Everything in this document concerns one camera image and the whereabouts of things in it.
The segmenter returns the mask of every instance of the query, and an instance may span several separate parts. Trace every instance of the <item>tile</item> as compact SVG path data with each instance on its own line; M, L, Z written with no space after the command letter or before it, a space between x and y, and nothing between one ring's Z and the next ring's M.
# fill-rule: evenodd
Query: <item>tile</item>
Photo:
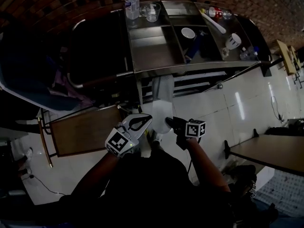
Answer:
M294 78L293 75L290 76L285 76L286 78L286 86L288 87L288 89L290 91L294 90L294 91L298 91L300 88L297 86L297 84L294 83Z
M223 90L210 90L204 93L173 98L177 117L189 120L222 110L227 107Z
M278 116L284 116L284 119L299 118L301 116L300 108L300 96L294 85L288 85L288 77L285 78L285 84L278 85L277 87L272 87L269 84L268 96L270 97L270 102L274 107L275 113Z
M271 77L263 77L266 84L270 83L273 86L278 86L286 83L287 73L284 64L278 64L270 68Z
M259 67L223 83L227 106L237 104L238 100L245 101L253 98L262 94L265 90L265 79Z
M47 144L48 153L49 154L56 153L52 136L49 134L46 134L45 131L43 131L43 135L44 135L44 139ZM29 133L28 136L29 136L29 139L26 141L26 143L28 143L29 147L38 147L38 149L40 149L43 152L43 154L45 154L40 134Z
M246 101L239 101L228 108L235 144L252 138L253 129L264 133L274 126L275 119L271 108L271 98L266 94L258 95Z
M222 169L226 162L224 155L224 141L227 140L230 146L235 145L232 125L228 109L206 115L199 118L206 122L206 134L201 138L200 146L219 169ZM193 167L190 169L192 182L197 181Z
M44 156L34 155L29 166L32 169L32 174L51 191L71 194L77 182L68 158L53 157L52 162L54 167L50 168ZM36 178L26 179L23 183L35 205L55 202L62 197L62 195L48 191Z
M152 115L152 107L153 107L153 102L149 102L149 103L145 103L145 104L141 105L142 113ZM176 110L175 110L174 104L172 104L172 107L173 107L173 109L172 109L173 110L173 116L176 116ZM150 133L152 133L153 123L151 123L147 129Z

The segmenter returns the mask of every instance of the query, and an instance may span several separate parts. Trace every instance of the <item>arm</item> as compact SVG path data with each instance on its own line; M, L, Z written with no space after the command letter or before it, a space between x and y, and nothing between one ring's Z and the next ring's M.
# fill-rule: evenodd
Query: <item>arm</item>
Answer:
M187 149L200 184L210 185L218 188L220 191L230 192L229 186L222 174L208 158L195 138L187 140Z
M111 173L115 169L119 158L108 152L89 172L81 179L72 192L73 196L97 197L104 190Z

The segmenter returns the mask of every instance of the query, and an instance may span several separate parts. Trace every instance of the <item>white bowl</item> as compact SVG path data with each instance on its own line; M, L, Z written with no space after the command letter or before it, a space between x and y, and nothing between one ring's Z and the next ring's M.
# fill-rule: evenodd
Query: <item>white bowl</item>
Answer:
M190 28L187 28L187 27L182 28L181 33L184 37L186 37L188 39L193 39L195 37L194 31Z

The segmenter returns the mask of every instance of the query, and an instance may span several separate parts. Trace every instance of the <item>shoe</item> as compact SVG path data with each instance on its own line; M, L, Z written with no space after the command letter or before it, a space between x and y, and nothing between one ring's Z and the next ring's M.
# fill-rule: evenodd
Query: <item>shoe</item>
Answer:
M28 174L28 175L31 175L31 174L32 174L32 169L31 169L30 167L27 167L26 169L27 169L27 171L28 171L27 174Z
M161 141L162 141L162 136L163 136L163 134L157 133L157 132L155 132L155 131L153 130L151 140L152 140L152 142L155 142L155 141L156 141L156 142L158 142L158 143L160 144Z
M33 149L29 148L25 156L27 157L28 161L30 161L33 157Z

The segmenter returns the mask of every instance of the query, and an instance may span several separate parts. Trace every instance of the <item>glass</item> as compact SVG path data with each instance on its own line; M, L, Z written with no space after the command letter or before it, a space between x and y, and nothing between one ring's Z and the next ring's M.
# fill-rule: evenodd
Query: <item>glass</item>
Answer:
M224 19L231 19L232 18L232 13L227 10L227 9L222 9L222 12L223 12L223 18Z
M156 2L149 2L141 8L141 14L147 18L149 22L156 22L162 7Z

